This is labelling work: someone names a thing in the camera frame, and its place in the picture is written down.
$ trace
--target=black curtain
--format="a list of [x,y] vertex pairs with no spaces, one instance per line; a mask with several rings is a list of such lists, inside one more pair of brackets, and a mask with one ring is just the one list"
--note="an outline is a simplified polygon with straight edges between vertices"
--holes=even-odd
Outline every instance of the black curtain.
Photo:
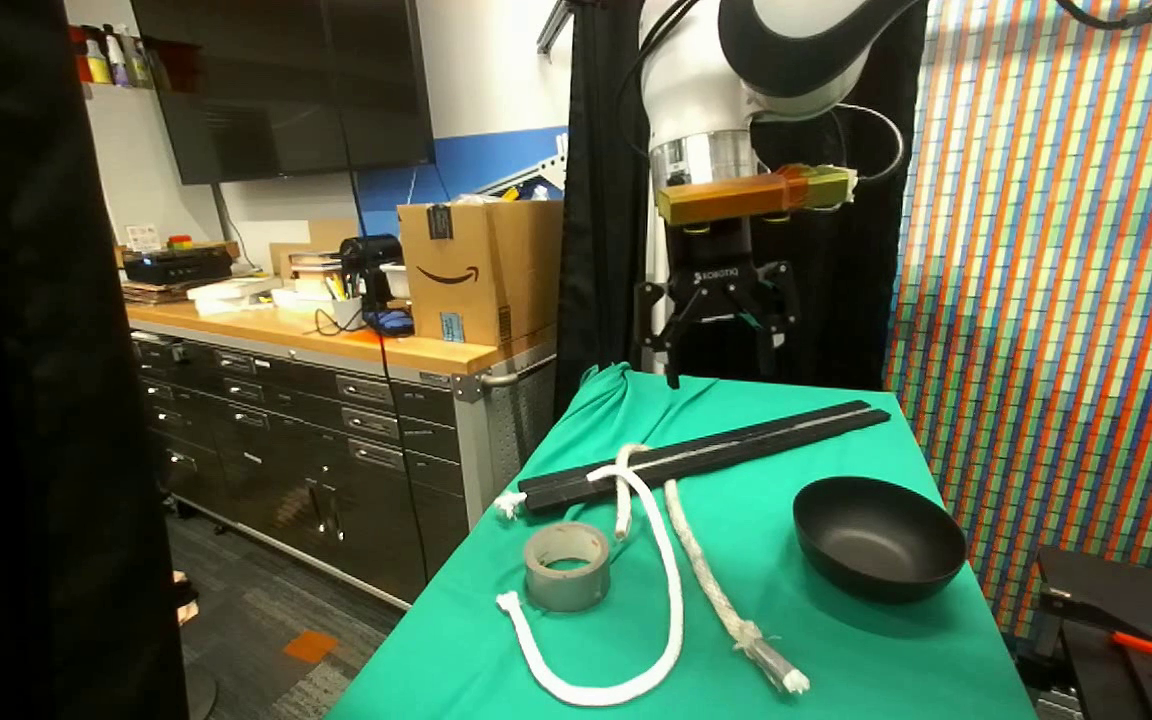
[[[558,279],[558,404],[587,365],[641,358],[634,285],[643,279],[646,165],[624,137],[643,137],[641,100],[624,100],[634,57],[641,4],[574,4],[572,113],[569,113],[569,237]],[[848,105],[877,108],[913,138],[925,8],[902,12],[867,53]],[[853,165],[879,173],[896,144],[864,113],[831,113],[799,126],[759,126],[769,160]],[[757,258],[787,258],[797,322],[771,374],[757,365],[747,322],[692,326],[679,372],[747,374],[835,388],[879,388],[889,305],[900,246],[902,165],[855,191],[841,213],[797,213],[787,222],[757,222]]]
[[572,94],[554,407],[593,365],[634,358],[634,285],[643,279],[646,157],[634,94],[641,0],[572,4]]
[[0,716],[189,716],[62,8],[0,0]]

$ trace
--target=gray cabinet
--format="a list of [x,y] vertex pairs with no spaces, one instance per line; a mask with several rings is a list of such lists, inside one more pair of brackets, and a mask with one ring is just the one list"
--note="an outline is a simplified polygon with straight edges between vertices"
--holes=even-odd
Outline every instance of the gray cabinet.
[[173,332],[130,332],[130,347],[163,491],[393,604],[429,583],[528,450],[509,428],[515,401],[475,381]]

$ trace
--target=wall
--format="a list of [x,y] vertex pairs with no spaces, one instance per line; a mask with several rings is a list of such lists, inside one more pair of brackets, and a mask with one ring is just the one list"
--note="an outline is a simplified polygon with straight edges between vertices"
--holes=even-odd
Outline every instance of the wall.
[[[121,23],[134,30],[128,0],[62,0],[62,8],[72,23]],[[403,201],[447,201],[551,160],[569,125],[572,29],[541,57],[534,34],[547,8],[534,0],[417,0],[437,165],[218,183],[249,258],[267,264],[262,244],[272,241],[306,241],[305,219],[354,216],[369,233],[393,233],[393,207]],[[213,187],[176,181],[151,91],[90,87],[86,120],[103,205],[121,241],[163,241],[169,233],[218,237],[225,222]]]
[[1152,29],[931,0],[902,205],[889,388],[1025,630],[1040,544],[1152,567]]

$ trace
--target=black bowl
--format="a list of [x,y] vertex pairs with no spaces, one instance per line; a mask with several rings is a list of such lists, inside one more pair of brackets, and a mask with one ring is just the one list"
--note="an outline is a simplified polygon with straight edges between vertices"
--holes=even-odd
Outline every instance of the black bowl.
[[965,562],[959,523],[931,501],[871,476],[827,476],[793,501],[807,561],[853,597],[913,604]]

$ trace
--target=floor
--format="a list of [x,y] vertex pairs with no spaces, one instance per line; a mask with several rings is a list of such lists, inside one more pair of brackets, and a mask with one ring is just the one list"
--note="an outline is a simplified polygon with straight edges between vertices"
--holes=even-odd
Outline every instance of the floor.
[[213,514],[169,513],[169,536],[200,592],[181,627],[192,720],[321,720],[398,619]]

